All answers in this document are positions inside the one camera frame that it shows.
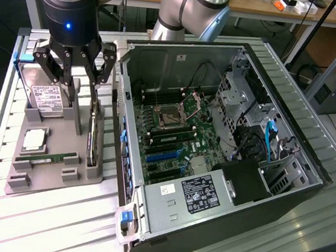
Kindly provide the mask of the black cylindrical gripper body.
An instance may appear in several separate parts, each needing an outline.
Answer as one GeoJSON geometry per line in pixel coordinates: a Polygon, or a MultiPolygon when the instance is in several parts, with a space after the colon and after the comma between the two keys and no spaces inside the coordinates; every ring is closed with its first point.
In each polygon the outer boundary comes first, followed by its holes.
{"type": "Polygon", "coordinates": [[[72,49],[72,63],[82,64],[81,49],[101,43],[98,33],[98,0],[43,0],[50,39],[72,49]]]}

